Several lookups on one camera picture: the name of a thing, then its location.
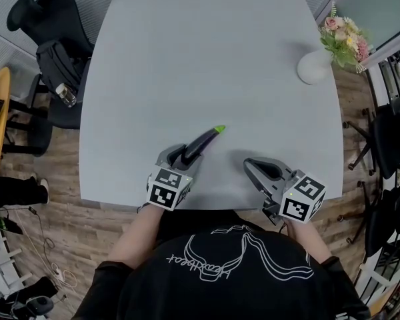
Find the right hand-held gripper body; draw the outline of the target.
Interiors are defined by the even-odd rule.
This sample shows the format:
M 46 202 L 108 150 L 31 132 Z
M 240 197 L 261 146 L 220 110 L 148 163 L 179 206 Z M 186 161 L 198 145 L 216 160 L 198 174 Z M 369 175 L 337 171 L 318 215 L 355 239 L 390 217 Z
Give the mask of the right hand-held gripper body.
M 298 169 L 271 185 L 263 212 L 275 225 L 278 218 L 307 223 L 322 206 L 326 192 L 320 180 Z

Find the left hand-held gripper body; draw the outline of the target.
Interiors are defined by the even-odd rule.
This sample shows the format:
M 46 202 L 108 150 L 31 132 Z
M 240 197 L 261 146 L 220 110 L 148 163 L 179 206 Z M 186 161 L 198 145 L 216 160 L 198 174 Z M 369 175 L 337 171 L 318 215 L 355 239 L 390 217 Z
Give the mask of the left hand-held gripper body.
M 199 167 L 195 171 L 184 171 L 182 156 L 173 166 L 169 164 L 169 153 L 173 145 L 160 152 L 152 173 L 147 180 L 146 202 L 168 211 L 173 211 L 190 192 Z

